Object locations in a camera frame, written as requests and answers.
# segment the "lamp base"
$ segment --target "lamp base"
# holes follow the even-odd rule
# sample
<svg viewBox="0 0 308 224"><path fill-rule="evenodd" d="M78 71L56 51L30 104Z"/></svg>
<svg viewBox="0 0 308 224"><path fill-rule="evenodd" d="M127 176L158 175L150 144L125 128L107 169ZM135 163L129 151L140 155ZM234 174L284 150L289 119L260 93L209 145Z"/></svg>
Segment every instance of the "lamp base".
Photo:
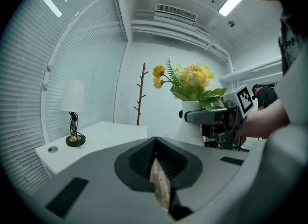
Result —
<svg viewBox="0 0 308 224"><path fill-rule="evenodd" d="M66 144L70 147L79 147L85 143L86 139L83 135L68 136L66 138Z"/></svg>

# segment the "white vase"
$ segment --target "white vase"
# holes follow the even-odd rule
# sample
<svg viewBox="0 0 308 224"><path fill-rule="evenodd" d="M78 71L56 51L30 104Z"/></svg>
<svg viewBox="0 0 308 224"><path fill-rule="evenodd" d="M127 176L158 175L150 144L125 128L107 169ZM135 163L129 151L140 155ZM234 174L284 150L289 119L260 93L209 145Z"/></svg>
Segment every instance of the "white vase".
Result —
<svg viewBox="0 0 308 224"><path fill-rule="evenodd" d="M186 112L202 110L200 103L196 101L183 101L182 108L182 122L177 133L175 134L175 140L179 140L193 145L204 146L201 125L187 123L184 119L184 115Z"/></svg>

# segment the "coat rack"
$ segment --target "coat rack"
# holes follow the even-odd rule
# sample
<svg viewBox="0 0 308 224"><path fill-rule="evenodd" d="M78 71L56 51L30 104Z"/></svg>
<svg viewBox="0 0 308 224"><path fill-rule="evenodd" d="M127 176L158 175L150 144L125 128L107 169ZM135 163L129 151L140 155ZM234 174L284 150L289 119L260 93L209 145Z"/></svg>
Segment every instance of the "coat rack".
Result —
<svg viewBox="0 0 308 224"><path fill-rule="evenodd" d="M145 68L145 63L143 63L143 69L142 69L142 75L140 76L141 78L141 84L137 84L139 87L140 87L140 94L139 94L139 101L137 101L138 103L138 108L134 107L137 111L138 111L138 114L137 114L137 126L139 126L139 118L140 118L140 115L141 115L141 112L140 112L140 109L141 109L141 98L145 97L146 95L142 95L142 88L143 88L143 78L144 78L144 75L147 74L149 71L147 71L146 73L144 72L146 70Z"/></svg>

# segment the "white side table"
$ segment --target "white side table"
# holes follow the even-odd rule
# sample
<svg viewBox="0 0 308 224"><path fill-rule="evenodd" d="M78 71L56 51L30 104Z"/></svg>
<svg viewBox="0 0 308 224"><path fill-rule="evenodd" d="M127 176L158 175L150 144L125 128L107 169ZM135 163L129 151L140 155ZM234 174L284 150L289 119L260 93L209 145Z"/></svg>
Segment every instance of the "white side table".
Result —
<svg viewBox="0 0 308 224"><path fill-rule="evenodd" d="M104 121L81 129L79 132L87 137L85 144L80 148L67 146L65 142L67 136L65 136L35 149L50 177L91 152L147 137L146 126L123 125ZM48 151L52 146L58 148L54 153Z"/></svg>

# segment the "table lamp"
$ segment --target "table lamp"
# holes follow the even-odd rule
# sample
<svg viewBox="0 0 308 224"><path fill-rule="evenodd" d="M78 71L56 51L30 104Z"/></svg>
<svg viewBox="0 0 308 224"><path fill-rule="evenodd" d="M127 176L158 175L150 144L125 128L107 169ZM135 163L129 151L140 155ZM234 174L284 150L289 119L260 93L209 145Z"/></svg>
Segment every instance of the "table lamp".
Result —
<svg viewBox="0 0 308 224"><path fill-rule="evenodd" d="M70 147L79 147L86 141L86 137L77 132L78 114L76 112L85 109L85 86L77 79L68 79L62 94L60 110L67 111L71 115L70 132L66 138L66 144Z"/></svg>

